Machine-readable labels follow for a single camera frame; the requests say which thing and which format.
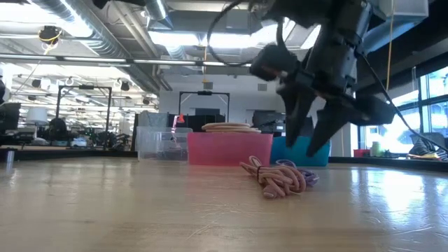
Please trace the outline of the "black desk partition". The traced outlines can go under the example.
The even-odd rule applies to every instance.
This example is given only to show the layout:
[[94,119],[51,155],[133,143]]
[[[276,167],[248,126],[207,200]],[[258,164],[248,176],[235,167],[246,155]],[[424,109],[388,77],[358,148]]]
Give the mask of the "black desk partition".
[[[172,127],[174,114],[169,114],[168,127]],[[209,123],[225,123],[225,116],[216,115],[184,115],[185,122],[178,123],[178,128],[190,128],[193,132],[202,132],[202,127]]]

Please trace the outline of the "silver metal post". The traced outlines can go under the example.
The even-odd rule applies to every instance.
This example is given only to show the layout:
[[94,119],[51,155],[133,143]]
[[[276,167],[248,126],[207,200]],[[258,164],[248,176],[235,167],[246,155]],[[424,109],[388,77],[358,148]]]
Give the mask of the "silver metal post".
[[6,159],[5,159],[5,170],[6,172],[11,172],[13,170],[13,165],[15,161],[15,149],[7,149],[6,150]]

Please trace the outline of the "red desk lamp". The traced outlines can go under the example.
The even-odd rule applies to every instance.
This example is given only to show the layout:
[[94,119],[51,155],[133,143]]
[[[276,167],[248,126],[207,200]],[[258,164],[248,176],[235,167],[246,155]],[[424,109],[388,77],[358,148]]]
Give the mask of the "red desk lamp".
[[180,115],[175,115],[174,116],[174,120],[173,120],[173,124],[171,127],[171,134],[172,134],[172,139],[175,141],[176,140],[176,126],[178,123],[184,123],[185,119],[184,119],[184,115],[181,113]]

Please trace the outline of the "large black rig frame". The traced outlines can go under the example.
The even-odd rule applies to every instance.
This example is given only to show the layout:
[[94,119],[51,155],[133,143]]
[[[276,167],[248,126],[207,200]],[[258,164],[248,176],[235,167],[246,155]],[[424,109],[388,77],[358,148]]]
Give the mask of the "large black rig frame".
[[58,87],[58,93],[57,93],[57,105],[56,105],[56,111],[55,111],[55,117],[59,118],[60,115],[60,102],[62,99],[62,90],[64,88],[67,88],[67,93],[69,93],[72,89],[77,88],[79,90],[94,90],[94,89],[100,89],[100,90],[108,90],[108,105],[107,105],[107,111],[106,111],[106,128],[105,128],[105,137],[104,137],[104,145],[103,150],[105,151],[109,144],[109,120],[110,120],[110,114],[111,114],[111,100],[112,100],[112,88],[111,87],[99,87],[94,85],[87,85],[87,84],[81,84],[81,85],[60,85]]

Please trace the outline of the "pink plastic bin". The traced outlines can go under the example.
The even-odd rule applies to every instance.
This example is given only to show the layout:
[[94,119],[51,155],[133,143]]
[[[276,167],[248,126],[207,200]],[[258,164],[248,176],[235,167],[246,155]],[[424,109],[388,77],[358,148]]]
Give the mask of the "pink plastic bin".
[[270,163],[273,136],[236,132],[190,132],[187,135],[190,165],[238,166],[250,156]]

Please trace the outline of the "small black rig frame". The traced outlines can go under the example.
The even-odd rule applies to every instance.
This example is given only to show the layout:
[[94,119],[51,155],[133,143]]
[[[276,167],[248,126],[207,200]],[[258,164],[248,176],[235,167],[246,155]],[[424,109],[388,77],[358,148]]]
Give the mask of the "small black rig frame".
[[225,95],[227,97],[227,123],[229,122],[229,115],[230,115],[230,93],[229,92],[212,92],[212,91],[180,91],[178,94],[178,114],[181,113],[181,106],[182,106],[182,96],[184,94],[189,95],[199,95],[199,96],[212,96],[212,95]]

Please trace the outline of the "black aluminium table frame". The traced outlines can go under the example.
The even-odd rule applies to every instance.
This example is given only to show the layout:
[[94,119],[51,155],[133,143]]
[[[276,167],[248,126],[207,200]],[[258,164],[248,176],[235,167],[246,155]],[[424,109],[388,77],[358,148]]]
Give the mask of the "black aluminium table frame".
[[[114,152],[108,150],[18,150],[16,148],[0,148],[0,162],[6,162],[8,154],[13,153],[13,160],[52,160],[62,158],[137,158],[136,152]],[[448,174],[448,162],[423,160],[394,160],[378,157],[329,157],[330,164],[355,164],[394,167],[427,172]]]

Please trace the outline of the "long white light strip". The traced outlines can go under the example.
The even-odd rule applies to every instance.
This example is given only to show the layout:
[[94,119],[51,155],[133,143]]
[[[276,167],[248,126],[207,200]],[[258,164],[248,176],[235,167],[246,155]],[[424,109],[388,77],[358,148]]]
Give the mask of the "long white light strip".
[[62,64],[73,66],[96,67],[131,67],[132,65],[164,65],[181,67],[242,67],[249,68],[250,64],[238,65],[237,63],[224,64],[222,62],[200,60],[173,60],[173,59],[131,59],[131,58],[104,58],[104,57],[72,57],[61,55],[21,55],[0,53],[0,62],[25,63],[25,64]]

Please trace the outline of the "grey partition panel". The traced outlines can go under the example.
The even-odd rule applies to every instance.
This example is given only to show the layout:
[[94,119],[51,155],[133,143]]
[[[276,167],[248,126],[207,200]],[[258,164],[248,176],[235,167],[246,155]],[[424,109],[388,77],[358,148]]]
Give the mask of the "grey partition panel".
[[153,113],[142,111],[137,116],[138,127],[167,127],[169,121],[168,113]]

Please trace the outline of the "clear plastic bin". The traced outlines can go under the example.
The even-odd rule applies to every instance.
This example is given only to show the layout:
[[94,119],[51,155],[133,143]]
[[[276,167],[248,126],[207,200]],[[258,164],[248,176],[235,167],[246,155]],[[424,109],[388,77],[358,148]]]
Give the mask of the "clear plastic bin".
[[176,128],[176,140],[171,127],[137,127],[136,152],[139,161],[188,159],[188,134],[190,128]]

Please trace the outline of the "black computer monitor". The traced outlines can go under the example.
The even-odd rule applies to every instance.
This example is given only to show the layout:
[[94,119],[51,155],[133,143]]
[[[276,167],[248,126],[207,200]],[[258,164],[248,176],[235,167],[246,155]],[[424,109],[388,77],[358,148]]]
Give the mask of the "black computer monitor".
[[276,111],[254,111],[252,117],[253,127],[262,133],[273,134],[285,132],[286,116]]
[[3,103],[0,105],[0,134],[6,130],[16,130],[20,118],[21,103]]

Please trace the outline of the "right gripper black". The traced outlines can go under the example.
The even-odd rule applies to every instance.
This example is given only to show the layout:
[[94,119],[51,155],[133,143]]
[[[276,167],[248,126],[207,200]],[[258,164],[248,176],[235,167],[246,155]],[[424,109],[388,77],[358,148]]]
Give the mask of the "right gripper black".
[[317,112],[314,134],[307,148],[313,157],[331,137],[348,123],[357,126],[393,122],[396,109],[375,96],[353,98],[356,82],[352,71],[363,30],[357,26],[322,26],[317,40],[304,59],[302,72],[282,77],[276,88],[285,106],[286,146],[293,147],[317,96],[327,100]]

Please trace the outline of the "white table lamp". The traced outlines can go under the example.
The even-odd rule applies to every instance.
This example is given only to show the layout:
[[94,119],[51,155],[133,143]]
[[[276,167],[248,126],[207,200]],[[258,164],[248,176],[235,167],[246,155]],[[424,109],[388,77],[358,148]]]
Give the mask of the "white table lamp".
[[46,125],[48,123],[48,110],[43,107],[31,107],[28,109],[26,123],[33,125]]

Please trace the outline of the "person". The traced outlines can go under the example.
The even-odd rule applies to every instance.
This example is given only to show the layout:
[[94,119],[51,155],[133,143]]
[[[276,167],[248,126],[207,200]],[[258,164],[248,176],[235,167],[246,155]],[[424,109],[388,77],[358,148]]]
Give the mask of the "person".
[[61,118],[49,122],[48,137],[51,141],[66,141],[68,139],[67,125]]

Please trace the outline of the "dark striped cloth bundle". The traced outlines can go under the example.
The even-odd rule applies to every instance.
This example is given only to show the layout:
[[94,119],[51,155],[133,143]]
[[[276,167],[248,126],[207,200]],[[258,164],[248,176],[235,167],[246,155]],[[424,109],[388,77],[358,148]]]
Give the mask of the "dark striped cloth bundle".
[[423,133],[426,139],[412,134],[411,140],[414,144],[407,156],[409,158],[439,160],[448,162],[448,145],[441,133]]

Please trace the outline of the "teal plastic bin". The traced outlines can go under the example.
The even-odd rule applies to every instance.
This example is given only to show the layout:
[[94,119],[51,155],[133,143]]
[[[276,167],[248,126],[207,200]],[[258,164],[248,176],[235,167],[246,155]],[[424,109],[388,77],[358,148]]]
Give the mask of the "teal plastic bin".
[[270,162],[274,164],[277,160],[290,160],[296,166],[305,167],[324,167],[328,164],[330,156],[331,143],[321,147],[312,157],[307,157],[307,147],[311,138],[308,136],[299,136],[292,148],[286,147],[286,138],[284,136],[274,137]]

